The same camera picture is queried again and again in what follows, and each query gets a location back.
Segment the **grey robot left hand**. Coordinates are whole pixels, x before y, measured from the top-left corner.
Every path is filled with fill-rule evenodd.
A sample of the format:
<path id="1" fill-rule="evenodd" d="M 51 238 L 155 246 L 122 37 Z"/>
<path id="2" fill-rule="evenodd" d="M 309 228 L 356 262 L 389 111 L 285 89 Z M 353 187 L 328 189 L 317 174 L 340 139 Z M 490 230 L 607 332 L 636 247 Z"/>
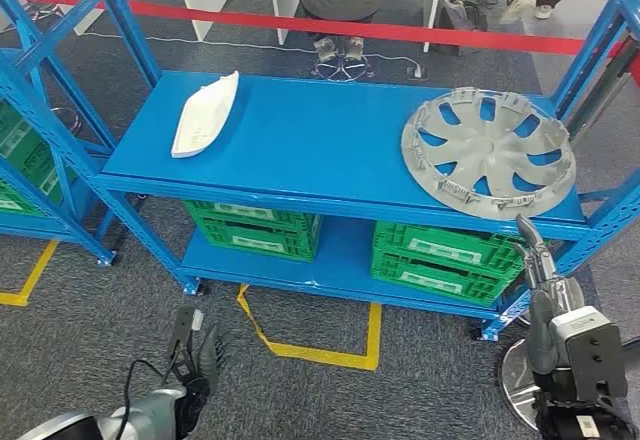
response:
<path id="1" fill-rule="evenodd" d="M 191 340 L 175 355 L 172 371 L 186 389 L 176 407 L 177 439 L 186 439 L 194 431 L 208 400 L 216 393 L 224 353 L 225 346 L 214 326 L 204 337 L 195 356 L 191 349 Z"/>

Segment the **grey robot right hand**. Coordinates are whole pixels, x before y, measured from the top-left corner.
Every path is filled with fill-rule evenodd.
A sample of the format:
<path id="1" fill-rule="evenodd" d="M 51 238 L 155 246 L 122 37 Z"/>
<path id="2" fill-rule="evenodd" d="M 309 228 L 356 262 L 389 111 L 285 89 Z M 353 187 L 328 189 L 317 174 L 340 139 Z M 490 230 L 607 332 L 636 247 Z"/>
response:
<path id="1" fill-rule="evenodd" d="M 551 321 L 556 317 L 585 306 L 580 284 L 573 277 L 558 273 L 551 252 L 528 218 L 518 214 L 515 222 L 525 247 L 515 250 L 522 259 L 525 282 L 529 288 L 530 327 L 525 348 L 531 369 L 537 374 L 549 374 L 556 368 L 558 347 L 553 340 Z"/>

